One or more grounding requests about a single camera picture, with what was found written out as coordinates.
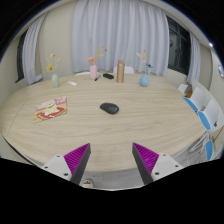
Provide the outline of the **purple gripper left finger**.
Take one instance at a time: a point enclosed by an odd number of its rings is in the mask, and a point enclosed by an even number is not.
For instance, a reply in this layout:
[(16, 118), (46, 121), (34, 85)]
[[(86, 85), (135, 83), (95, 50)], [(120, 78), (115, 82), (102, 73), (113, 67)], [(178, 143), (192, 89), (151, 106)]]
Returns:
[(55, 155), (42, 166), (42, 169), (79, 185), (90, 154), (91, 147), (87, 143), (66, 155)]

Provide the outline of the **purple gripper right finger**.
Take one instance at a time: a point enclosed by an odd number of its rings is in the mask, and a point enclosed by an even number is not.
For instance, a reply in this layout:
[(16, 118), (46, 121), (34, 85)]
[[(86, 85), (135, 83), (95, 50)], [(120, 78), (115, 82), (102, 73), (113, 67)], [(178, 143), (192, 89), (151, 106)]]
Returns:
[(182, 169), (182, 166), (168, 154), (157, 154), (137, 143), (132, 145), (132, 154), (145, 185)]

